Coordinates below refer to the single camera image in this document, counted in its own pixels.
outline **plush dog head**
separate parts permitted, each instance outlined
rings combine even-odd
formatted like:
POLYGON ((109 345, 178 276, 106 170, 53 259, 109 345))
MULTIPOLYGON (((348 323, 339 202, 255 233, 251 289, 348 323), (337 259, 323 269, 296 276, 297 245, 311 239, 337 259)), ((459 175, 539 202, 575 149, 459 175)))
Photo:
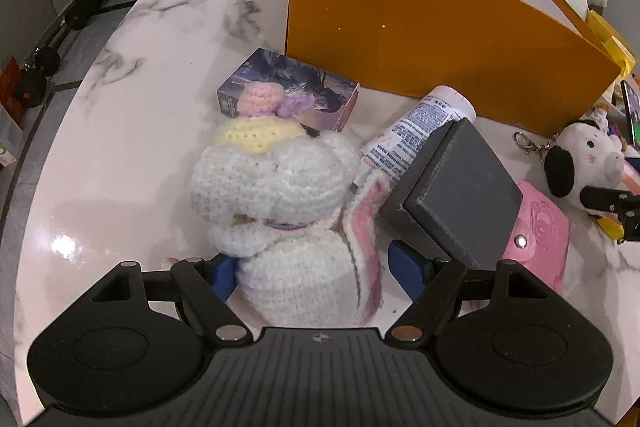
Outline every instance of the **plush dog head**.
POLYGON ((577 208, 586 186, 615 188, 622 181, 625 157, 616 136, 607 136, 591 120, 569 124, 545 157, 551 193, 577 208))

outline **white tube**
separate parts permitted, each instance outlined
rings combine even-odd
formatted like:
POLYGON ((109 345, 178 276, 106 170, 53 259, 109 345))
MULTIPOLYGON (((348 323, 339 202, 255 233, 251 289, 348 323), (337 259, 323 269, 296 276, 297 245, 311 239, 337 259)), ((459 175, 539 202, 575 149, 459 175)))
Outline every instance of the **white tube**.
POLYGON ((383 171, 394 185, 414 161, 429 135, 450 120, 476 119, 473 105, 449 86, 437 86, 404 117, 361 149, 362 165, 355 184, 360 186, 369 171, 383 171))

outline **black plush ear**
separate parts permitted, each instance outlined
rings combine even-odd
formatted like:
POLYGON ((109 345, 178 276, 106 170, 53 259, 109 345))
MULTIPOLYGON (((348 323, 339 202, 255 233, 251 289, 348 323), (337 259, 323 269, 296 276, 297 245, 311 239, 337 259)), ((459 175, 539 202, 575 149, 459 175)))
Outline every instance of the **black plush ear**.
POLYGON ((545 156, 546 183, 556 198, 564 198, 574 188, 574 159, 569 151, 554 145, 545 156))

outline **orange box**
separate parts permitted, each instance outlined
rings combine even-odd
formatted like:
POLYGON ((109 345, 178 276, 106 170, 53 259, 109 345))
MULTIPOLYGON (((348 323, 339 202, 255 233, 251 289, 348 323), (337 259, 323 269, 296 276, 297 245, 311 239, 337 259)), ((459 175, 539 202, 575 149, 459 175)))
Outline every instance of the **orange box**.
POLYGON ((564 0, 289 0, 287 55, 415 98, 446 84, 543 136, 620 74, 564 0))

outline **marble table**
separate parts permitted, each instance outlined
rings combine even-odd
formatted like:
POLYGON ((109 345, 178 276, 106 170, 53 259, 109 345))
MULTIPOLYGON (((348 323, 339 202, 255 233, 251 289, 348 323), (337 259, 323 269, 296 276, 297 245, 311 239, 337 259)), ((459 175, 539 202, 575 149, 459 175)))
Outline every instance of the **marble table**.
MULTIPOLYGON (((258 46, 281 52, 286 21, 287 0, 138 0, 96 59, 50 149, 22 244, 14 336, 25 423, 42 409, 28 348, 71 302, 119 261, 151 270, 213 254, 188 202, 191 168, 225 118, 216 89, 258 46)), ((345 132, 366 140, 413 105, 363 89, 345 132)), ((482 118, 476 127, 516 181, 546 189, 539 159, 511 140, 516 129, 482 118)), ((640 246, 617 247, 584 213, 564 210, 563 294, 612 345, 597 407, 615 422, 640 394, 640 246)), ((407 304, 388 277, 378 326, 407 304)))

